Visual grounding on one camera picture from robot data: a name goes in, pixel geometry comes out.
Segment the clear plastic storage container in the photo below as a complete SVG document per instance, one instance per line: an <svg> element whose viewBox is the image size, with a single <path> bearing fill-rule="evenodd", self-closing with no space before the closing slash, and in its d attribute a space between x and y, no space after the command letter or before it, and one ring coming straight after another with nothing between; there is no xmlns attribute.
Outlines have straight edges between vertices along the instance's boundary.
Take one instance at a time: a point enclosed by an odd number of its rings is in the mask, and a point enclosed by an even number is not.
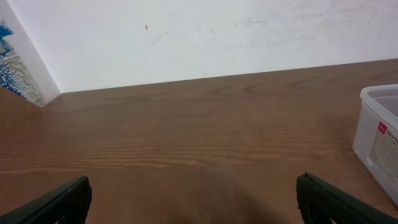
<svg viewBox="0 0 398 224"><path fill-rule="evenodd" d="M353 151L397 203L397 85L363 88Z"/></svg>

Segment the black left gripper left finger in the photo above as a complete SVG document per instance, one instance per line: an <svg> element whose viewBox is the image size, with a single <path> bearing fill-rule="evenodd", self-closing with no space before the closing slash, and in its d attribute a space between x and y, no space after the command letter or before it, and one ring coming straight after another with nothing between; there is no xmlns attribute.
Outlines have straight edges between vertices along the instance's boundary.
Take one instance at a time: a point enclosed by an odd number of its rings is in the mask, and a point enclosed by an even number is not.
<svg viewBox="0 0 398 224"><path fill-rule="evenodd" d="M85 224L92 199L87 177L73 179L61 187L1 216L5 224Z"/></svg>

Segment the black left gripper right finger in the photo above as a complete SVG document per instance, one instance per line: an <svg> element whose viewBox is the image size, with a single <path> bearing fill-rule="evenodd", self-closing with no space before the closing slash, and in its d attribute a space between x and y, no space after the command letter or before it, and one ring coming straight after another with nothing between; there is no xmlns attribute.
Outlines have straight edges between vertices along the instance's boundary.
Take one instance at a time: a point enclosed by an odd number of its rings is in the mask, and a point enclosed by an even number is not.
<svg viewBox="0 0 398 224"><path fill-rule="evenodd" d="M298 209L305 224L397 224L397 219L358 200L317 176L297 177Z"/></svg>

